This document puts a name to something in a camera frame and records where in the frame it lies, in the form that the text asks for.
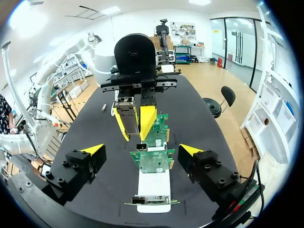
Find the green circuit board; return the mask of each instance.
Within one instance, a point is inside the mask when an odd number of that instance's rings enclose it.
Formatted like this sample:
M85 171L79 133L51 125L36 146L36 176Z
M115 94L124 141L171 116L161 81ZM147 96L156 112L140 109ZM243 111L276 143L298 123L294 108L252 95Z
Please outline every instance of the green circuit board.
M171 169L174 163L174 149L164 151L136 151L130 152L138 168L142 173L166 172Z
M163 146L163 143L168 142L170 130L168 126L165 125L165 120L168 119L169 114L157 115L151 130L142 143L146 143L148 147L159 147Z

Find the workbench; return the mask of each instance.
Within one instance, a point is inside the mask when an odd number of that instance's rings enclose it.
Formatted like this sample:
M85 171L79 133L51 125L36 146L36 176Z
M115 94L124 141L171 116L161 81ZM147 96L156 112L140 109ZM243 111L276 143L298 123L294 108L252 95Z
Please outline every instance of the workbench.
M198 183L192 184L177 160L180 143L219 154L222 164L237 171L233 156L217 122L200 95L183 76L176 76L177 88L157 93L157 111L169 114L168 149L175 149L175 163L170 170L172 199L180 204L160 214L137 212L136 206L124 205L137 194L139 170L130 151L135 150L139 137L126 142L115 117L111 116L114 91L97 89L72 123L57 152L53 167L61 165L72 149L85 149L105 144L107 161L91 185L86 184L65 207L86 217L123 226L168 226L196 228L210 223L218 205L212 202ZM140 96L135 97L137 106ZM107 104L104 113L101 109Z

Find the black stool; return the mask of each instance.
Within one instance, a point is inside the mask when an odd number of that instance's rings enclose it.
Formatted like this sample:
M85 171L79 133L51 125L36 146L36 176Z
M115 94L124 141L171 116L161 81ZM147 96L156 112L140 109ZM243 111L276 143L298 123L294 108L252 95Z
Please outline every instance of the black stool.
M208 108L211 111L214 118L218 118L225 111L225 109L227 108L228 105L229 105L229 107L231 107L236 99L235 93L228 86L223 86L221 89L221 92L225 98L221 104L219 104L218 102L216 102L213 99L203 98L204 102L208 106ZM224 108L224 110L222 111L221 105L225 102L225 100L227 101L227 105Z

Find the shelving unit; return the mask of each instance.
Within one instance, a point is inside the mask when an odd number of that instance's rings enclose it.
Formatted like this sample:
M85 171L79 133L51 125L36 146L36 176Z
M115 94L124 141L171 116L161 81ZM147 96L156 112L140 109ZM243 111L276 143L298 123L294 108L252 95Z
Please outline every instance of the shelving unit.
M263 67L260 85L256 93L256 97L249 110L249 113L247 114L240 128L241 129L243 127L247 128L248 132L250 133L256 145L260 157L262 157L266 152L269 152L277 160L278 163L290 163L293 157L292 156L293 150L295 148L295 143L296 143L296 140L294 139L298 137L297 135L298 131L296 130L298 128L297 125L302 122L302 117L300 115L301 102L296 92L284 80L285 75L280 75L276 71L272 70L271 67L266 65L266 58L268 56L269 35L275 36L276 38L281 38L281 39L283 38L278 33L267 29L265 16L260 7L258 7L258 10L262 19L262 24L263 24L262 29L264 32L264 50L263 50L264 67ZM267 105L264 105L264 103L262 102L261 97L265 96L265 94L262 93L263 89L268 90L268 88L264 86L264 83L270 83L271 87L275 89L275 92L282 99L279 101L278 105L276 106L273 112L269 111ZM283 107L282 101L284 102L284 104L288 102L288 104L292 106L292 110L294 113L292 114L289 108L288 110L285 110L285 112L287 112L286 116L288 116L288 114L293 115L293 119L295 119L295 122L293 122L291 127L285 133L282 130L283 127L280 125L278 121L279 112L282 111L281 107ZM264 119L268 119L267 121L269 121L269 124L267 123L267 125L264 125L262 132L255 133L250 126L252 126L253 124L253 122L251 123L251 121L254 121L253 120L254 112L256 112L256 110L258 109L263 109L264 111L263 113L265 113L266 115Z
M177 48L187 49L187 52L177 52L176 51ZM182 46L182 45L174 46L174 52L175 52L175 63L176 64L190 64L191 63L191 60L189 59L189 57L185 60L177 59L178 56L190 56L191 55L190 46Z
M65 77L60 83L62 85L72 83L73 87L75 87L74 81L78 79L84 80L86 76L92 75L91 72L86 72L80 67L82 64L82 60L79 60L75 55L69 55L55 72L55 82Z

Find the ceiling light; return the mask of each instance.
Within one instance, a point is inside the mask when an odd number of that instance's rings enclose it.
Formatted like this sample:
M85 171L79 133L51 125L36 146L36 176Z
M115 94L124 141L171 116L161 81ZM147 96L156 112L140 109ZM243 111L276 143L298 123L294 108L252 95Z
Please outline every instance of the ceiling light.
M57 46L61 44L65 39L66 37L56 37L52 39L52 41L50 42L50 46Z
M11 77L14 77L16 75L16 72L17 72L16 69L13 69L9 71L9 74Z
M9 25L13 30L15 30L16 27L27 16L27 13L29 12L29 7L30 7L29 2L23 1L13 11L11 17L9 18Z
M37 63L40 62L42 60L43 56L39 56L37 58L35 58L35 60L33 61L33 63Z
M101 12L105 15L109 15L109 14L113 14L113 13L116 13L119 11L120 11L120 9L117 6L113 6L113 7L107 8Z
M211 3L211 0L189 0L189 3L204 6Z

